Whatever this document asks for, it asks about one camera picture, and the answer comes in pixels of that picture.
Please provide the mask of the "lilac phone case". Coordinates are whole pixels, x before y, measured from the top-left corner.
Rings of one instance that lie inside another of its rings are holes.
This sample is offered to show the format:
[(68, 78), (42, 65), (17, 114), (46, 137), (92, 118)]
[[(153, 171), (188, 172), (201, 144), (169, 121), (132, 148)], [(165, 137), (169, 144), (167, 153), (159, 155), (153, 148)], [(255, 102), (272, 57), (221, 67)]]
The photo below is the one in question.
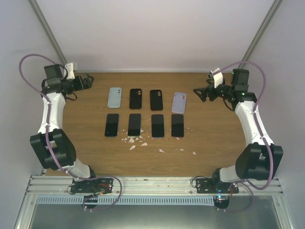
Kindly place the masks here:
[(175, 114), (184, 114), (187, 95), (185, 93), (175, 92), (171, 111)]

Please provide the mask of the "light blue phone case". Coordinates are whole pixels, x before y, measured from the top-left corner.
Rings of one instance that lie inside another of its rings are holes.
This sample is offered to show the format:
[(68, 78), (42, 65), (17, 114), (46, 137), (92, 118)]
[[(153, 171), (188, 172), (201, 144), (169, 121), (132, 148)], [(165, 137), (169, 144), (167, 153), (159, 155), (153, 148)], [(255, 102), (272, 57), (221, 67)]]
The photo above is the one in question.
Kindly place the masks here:
[(109, 89), (108, 104), (109, 108), (120, 108), (122, 89), (120, 87), (112, 87)]

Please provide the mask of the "black smartphone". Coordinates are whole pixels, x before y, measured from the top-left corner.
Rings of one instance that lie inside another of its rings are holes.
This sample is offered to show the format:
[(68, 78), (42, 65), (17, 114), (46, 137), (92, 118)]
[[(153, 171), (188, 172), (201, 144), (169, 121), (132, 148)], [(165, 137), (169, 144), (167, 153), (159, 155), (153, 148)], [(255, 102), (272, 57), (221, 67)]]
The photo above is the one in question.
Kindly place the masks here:
[(171, 125), (172, 137), (184, 137), (184, 118), (182, 114), (173, 114)]
[(118, 134), (119, 114), (107, 114), (104, 135), (116, 137)]
[(141, 133), (141, 114), (130, 114), (128, 136), (139, 136)]

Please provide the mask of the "black cased phone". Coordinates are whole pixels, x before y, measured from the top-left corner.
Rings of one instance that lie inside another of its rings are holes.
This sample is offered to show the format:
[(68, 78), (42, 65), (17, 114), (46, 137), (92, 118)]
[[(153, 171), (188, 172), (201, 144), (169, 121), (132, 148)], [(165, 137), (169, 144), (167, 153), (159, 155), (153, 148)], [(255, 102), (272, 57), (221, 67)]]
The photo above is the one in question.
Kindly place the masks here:
[(130, 90), (130, 109), (141, 109), (142, 108), (142, 90), (141, 88), (134, 88)]
[(150, 108), (152, 111), (163, 110), (163, 97), (161, 90), (150, 90)]

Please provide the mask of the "blue smartphone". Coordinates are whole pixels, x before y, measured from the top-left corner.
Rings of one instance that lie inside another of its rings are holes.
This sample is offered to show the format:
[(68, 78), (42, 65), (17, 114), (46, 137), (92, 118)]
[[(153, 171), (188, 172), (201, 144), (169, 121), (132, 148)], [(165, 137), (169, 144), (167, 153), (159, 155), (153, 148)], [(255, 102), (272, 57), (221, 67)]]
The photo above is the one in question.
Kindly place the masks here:
[(162, 114), (152, 115), (152, 137), (153, 138), (164, 137), (164, 117)]

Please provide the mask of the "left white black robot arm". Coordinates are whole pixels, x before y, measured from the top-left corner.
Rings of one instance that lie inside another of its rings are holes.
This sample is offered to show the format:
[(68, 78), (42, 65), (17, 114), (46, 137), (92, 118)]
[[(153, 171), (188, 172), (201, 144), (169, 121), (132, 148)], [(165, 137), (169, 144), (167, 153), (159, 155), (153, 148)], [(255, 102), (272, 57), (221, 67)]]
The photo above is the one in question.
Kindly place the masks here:
[(30, 137), (30, 145), (44, 169), (63, 170), (80, 181), (82, 188), (92, 193), (98, 188), (93, 169), (76, 156), (76, 149), (63, 130), (63, 111), (66, 101), (76, 91), (91, 88), (94, 78), (75, 75), (75, 64), (54, 64), (44, 68), (47, 78), (41, 83), (43, 117), (36, 135)]

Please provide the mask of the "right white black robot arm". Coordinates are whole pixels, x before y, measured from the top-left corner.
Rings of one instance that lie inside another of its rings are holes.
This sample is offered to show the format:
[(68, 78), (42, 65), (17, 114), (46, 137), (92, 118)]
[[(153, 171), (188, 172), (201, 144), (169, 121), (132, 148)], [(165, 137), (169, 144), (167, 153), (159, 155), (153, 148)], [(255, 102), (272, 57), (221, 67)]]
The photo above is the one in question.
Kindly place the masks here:
[(217, 98), (229, 102), (245, 136), (246, 147), (235, 164), (216, 169), (213, 173), (211, 188), (216, 193), (224, 192), (228, 184), (242, 181), (247, 181), (257, 190), (266, 189), (284, 154), (282, 147), (274, 144), (264, 127), (258, 110), (259, 100), (255, 93), (248, 91), (248, 79), (248, 70), (233, 69), (231, 83), (227, 85), (220, 69), (215, 69), (208, 73), (207, 87), (194, 89), (203, 102)]

